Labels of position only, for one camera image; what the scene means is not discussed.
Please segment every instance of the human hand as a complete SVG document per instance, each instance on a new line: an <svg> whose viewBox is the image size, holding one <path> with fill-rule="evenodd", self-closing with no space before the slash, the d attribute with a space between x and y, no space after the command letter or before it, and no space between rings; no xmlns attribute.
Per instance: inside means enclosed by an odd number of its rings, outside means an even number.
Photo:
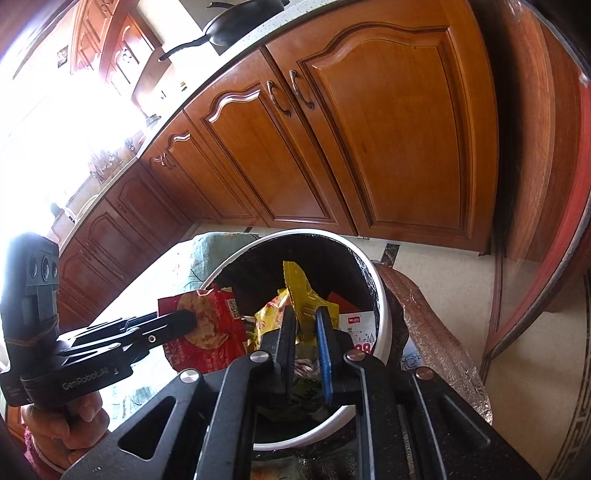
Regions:
<svg viewBox="0 0 591 480"><path fill-rule="evenodd" d="M69 413L76 418L72 424L64 413L34 405L21 407L21 415L37 448L65 470L109 433L109 415L102 406L100 394L94 392L68 403Z"/></svg>

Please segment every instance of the finger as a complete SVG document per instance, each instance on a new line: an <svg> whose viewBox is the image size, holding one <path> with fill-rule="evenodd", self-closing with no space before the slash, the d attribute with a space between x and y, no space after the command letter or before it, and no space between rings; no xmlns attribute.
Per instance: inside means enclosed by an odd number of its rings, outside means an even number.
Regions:
<svg viewBox="0 0 591 480"><path fill-rule="evenodd" d="M99 410L95 418L90 422L78 420L70 425L70 436L63 440L70 450L92 447L107 431L109 415L104 410Z"/></svg>
<svg viewBox="0 0 591 480"><path fill-rule="evenodd" d="M104 439L109 433L110 432L107 430L97 443L99 443L102 439ZM68 455L68 460L69 460L70 464L76 463L78 460L80 460L84 455L86 455L91 450L92 450L92 447L74 450L72 453L70 453Z"/></svg>
<svg viewBox="0 0 591 480"><path fill-rule="evenodd" d="M21 415L33 436L44 435L50 438L65 439L70 434L66 417L60 412L41 410L33 405L25 405L21 407Z"/></svg>
<svg viewBox="0 0 591 480"><path fill-rule="evenodd" d="M68 403L68 411L73 416L79 416L82 420L89 422L103 406L103 399L98 392L85 395L82 398Z"/></svg>

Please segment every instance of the yellow snack wrapper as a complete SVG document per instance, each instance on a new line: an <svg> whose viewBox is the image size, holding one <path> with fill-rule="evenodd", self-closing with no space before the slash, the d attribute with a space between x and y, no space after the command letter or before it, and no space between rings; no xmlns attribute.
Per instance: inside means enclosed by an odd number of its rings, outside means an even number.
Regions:
<svg viewBox="0 0 591 480"><path fill-rule="evenodd" d="M316 346L316 334L314 332L314 314L316 310L318 307L328 307L332 326L337 329L339 327L339 306L336 303L324 300L312 290L306 274L297 263L284 261L283 276L291 299L291 305L295 311L295 317L300 325L299 340Z"/></svg>
<svg viewBox="0 0 591 480"><path fill-rule="evenodd" d="M285 306L291 303L290 295L286 288L280 290L278 293L279 295L277 295L277 297L255 313L256 325L254 341L256 349L261 346L261 338L264 333L281 327Z"/></svg>

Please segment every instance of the pink sleeve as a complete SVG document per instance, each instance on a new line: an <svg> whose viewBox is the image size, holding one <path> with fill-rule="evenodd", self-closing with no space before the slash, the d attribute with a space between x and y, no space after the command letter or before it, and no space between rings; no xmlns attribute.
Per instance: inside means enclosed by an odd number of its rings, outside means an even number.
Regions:
<svg viewBox="0 0 591 480"><path fill-rule="evenodd" d="M31 436L29 429L25 430L25 445L27 447L25 458L29 461L39 478L41 478L41 480L59 480L61 473L47 465L41 460L41 457L39 457L39 454L33 445L33 437Z"/></svg>

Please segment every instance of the triangular cutout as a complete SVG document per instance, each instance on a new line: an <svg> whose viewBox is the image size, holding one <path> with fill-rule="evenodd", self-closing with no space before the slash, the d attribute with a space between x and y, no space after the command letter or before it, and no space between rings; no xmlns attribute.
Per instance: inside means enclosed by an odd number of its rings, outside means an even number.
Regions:
<svg viewBox="0 0 591 480"><path fill-rule="evenodd" d="M143 460L154 456L158 442L164 433L170 414L176 403L174 397L166 397L119 440L119 448L137 455Z"/></svg>

